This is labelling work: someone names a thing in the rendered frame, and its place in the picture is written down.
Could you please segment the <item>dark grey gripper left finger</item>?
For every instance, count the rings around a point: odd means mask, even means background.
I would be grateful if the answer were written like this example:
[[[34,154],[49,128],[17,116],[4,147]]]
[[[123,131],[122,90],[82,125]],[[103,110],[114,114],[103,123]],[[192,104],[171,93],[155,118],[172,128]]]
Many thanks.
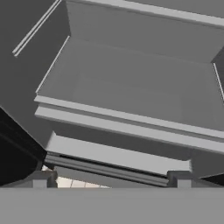
[[[2,185],[2,188],[57,188],[57,178],[56,171],[34,171],[30,175]]]

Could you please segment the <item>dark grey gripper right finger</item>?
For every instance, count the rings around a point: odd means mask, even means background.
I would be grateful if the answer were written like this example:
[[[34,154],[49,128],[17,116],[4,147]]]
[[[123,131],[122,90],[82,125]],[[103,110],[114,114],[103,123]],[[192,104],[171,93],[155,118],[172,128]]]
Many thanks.
[[[168,187],[173,188],[217,188],[218,185],[196,178],[189,171],[168,171]]]

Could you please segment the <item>thin grey fridge shelf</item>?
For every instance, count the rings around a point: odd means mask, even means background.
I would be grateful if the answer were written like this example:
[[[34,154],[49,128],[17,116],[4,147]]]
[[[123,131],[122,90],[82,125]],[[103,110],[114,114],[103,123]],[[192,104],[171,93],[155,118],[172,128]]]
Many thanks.
[[[137,3],[125,0],[67,0],[71,3],[93,4],[100,6],[114,7],[126,11],[134,11],[155,17],[174,19],[183,22],[189,22],[198,25],[224,28],[224,18],[208,15],[201,15],[194,12],[174,10],[165,7]]]

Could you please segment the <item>grey fridge drawer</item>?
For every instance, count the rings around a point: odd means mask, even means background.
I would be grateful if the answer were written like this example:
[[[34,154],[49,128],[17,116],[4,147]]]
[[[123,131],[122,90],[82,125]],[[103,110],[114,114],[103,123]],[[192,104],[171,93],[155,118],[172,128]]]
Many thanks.
[[[45,162],[61,177],[110,187],[165,187],[168,171],[191,170],[189,161],[154,156],[52,135]]]

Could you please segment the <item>grey fridge door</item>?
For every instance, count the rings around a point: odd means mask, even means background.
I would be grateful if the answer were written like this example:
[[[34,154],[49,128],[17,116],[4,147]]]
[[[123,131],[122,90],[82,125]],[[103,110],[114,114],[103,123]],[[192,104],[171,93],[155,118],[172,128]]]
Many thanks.
[[[0,106],[43,147],[52,129],[34,98],[69,35],[65,0],[0,0]]]

